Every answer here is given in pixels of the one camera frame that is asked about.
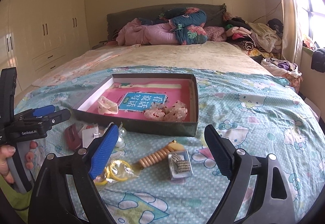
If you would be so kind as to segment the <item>person's left hand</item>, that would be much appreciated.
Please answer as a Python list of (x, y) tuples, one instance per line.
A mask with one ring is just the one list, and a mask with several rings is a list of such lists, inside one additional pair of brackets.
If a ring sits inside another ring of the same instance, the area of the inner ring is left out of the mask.
[[(33, 158), (34, 154), (31, 150), (36, 149), (38, 146), (37, 142), (31, 141), (30, 142), (30, 151), (25, 155), (25, 165), (26, 168), (31, 170), (33, 169)], [(1, 176), (4, 178), (4, 180), (9, 183), (13, 184), (14, 178), (13, 175), (10, 172), (7, 159), (11, 158), (16, 152), (16, 148), (11, 145), (2, 145), (1, 150), (0, 150), (0, 171), (1, 171)]]

